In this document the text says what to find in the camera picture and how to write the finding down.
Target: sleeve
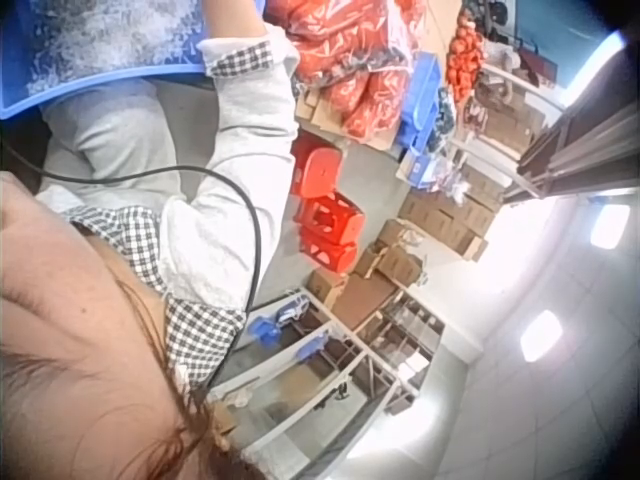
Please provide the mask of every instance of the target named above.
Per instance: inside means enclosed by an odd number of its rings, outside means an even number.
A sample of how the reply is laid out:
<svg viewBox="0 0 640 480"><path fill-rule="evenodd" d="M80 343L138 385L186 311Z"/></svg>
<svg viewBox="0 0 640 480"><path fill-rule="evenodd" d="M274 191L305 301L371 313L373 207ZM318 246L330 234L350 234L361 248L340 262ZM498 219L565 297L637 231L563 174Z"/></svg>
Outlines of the sleeve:
<svg viewBox="0 0 640 480"><path fill-rule="evenodd" d="M262 238L261 278L275 252L289 193L297 135L291 75L298 54L268 26L257 39L212 39L198 46L220 109L207 168L234 181L254 204ZM160 274L185 300L243 308L254 270L249 210L228 186L207 177L189 204L172 198L160 222Z"/></svg>

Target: red object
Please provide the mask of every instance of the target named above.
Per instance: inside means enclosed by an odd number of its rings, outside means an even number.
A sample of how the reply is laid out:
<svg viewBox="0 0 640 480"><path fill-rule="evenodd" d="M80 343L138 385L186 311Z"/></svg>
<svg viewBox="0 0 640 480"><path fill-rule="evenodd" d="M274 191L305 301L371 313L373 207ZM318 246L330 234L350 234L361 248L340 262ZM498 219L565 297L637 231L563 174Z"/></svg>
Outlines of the red object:
<svg viewBox="0 0 640 480"><path fill-rule="evenodd" d="M364 227L364 213L338 192L303 201L294 220L334 245L354 243Z"/></svg>
<svg viewBox="0 0 640 480"><path fill-rule="evenodd" d="M358 256L355 243L334 245L306 227L300 228L300 249L320 265L336 273L345 273Z"/></svg>
<svg viewBox="0 0 640 480"><path fill-rule="evenodd" d="M335 190L342 164L342 152L338 148L317 135L300 130L291 153L296 159L291 195L317 198Z"/></svg>

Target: black cable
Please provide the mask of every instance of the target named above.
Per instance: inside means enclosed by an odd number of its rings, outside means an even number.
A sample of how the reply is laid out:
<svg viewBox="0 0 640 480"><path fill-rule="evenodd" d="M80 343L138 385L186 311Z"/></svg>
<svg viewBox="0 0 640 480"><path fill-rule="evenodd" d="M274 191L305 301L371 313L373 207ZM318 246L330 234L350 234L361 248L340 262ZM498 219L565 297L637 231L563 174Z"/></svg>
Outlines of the black cable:
<svg viewBox="0 0 640 480"><path fill-rule="evenodd" d="M245 313L247 317L249 316L249 313L251 312L251 309L253 307L253 301L255 299L256 292L258 290L258 283L260 281L260 266L262 264L262 235L260 232L260 223L258 221L258 214L257 214L256 208L254 207L253 203L251 202L251 199L245 193L245 191L233 180L230 180L224 175L214 172L213 170L209 170L208 168L204 168L204 167L198 167L196 165L173 165L171 167L156 168L153 170L147 170L146 172L133 173L131 175L124 175L122 177L113 177L113 178L104 178L104 179L85 179L85 178L67 177L66 175L59 175L57 173L48 172L43 168L36 167L29 160L27 160L20 153L18 153L11 145L9 145L0 135L0 148L2 147L6 148L25 167L31 169L36 173L39 173L44 177L48 177L53 180L58 180L60 182L79 183L83 185L111 185L114 183L125 182L127 180L135 180L136 178L149 177L151 175L159 175L161 173L175 172L175 171L201 173L201 174L213 177L216 180L220 180L222 183L227 185L229 188L231 188L234 192L236 192L240 196L244 204L247 206L247 209L249 210L249 214L251 215L251 220L253 222L253 232L255 237L254 239L255 240L255 256L254 256L253 275L251 277L251 284L249 286L249 295L247 297L247 303L245 306ZM209 375L209 378L204 382L205 395L206 395L206 392L208 392L209 390L211 390L211 388L213 388L213 386L215 386L215 381L220 375L220 372L222 371L222 366L229 359L229 355L231 355L231 352L235 349L241 336L242 336L242 331L239 331L236 334L236 336L233 338L233 341L231 342L231 345L229 346L227 353L225 354L224 358L222 359L218 367L213 372L211 372L211 374Z"/></svg>

